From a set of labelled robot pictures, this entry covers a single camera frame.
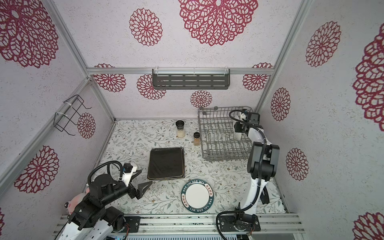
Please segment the black lid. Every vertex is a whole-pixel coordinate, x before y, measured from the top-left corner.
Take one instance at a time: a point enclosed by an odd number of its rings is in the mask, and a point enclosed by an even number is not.
[[[179,129],[179,130],[184,129],[184,121],[182,121],[182,120],[178,120],[178,121],[176,122],[176,128]]]

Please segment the table surface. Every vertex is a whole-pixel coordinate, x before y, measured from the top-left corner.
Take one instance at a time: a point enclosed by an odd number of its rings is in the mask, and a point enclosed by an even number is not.
[[[118,160],[134,162],[141,175],[132,184],[147,182],[149,153],[152,148],[183,147],[185,178],[153,181],[141,199],[125,195],[110,206],[125,214],[190,214],[181,202],[181,189],[192,179],[208,182],[214,191],[214,204],[204,213],[233,210],[241,201],[247,188],[249,173],[247,161],[208,162],[202,158],[201,147],[193,145],[193,133],[199,131],[197,120],[184,120],[186,135],[176,137],[176,120],[123,120],[119,121],[103,154],[101,163]],[[106,168],[96,174],[105,173]],[[119,172],[112,167],[111,174],[118,179]],[[272,178],[267,185],[270,203],[259,202],[258,213],[285,213],[283,202]]]

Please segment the glass jar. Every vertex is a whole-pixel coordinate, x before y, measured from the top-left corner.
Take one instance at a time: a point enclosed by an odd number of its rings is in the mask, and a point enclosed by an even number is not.
[[[194,137],[193,145],[199,146],[200,145],[200,133],[199,132],[195,132],[193,134],[193,137]]]
[[[178,120],[176,122],[176,137],[185,137],[184,121]]]

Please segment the black tray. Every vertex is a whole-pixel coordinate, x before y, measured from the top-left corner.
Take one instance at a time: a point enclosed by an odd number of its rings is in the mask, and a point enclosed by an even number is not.
[[[171,180],[185,177],[182,147],[153,148],[149,156],[148,179]]]

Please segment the dish rack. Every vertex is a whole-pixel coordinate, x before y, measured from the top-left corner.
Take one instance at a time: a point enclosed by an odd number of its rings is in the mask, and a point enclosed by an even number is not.
[[[235,109],[247,109],[252,112],[252,108],[248,106],[199,108],[197,110],[202,157],[205,160],[210,162],[248,160],[252,142],[244,135],[240,140],[234,138],[233,120],[229,117],[229,112]]]

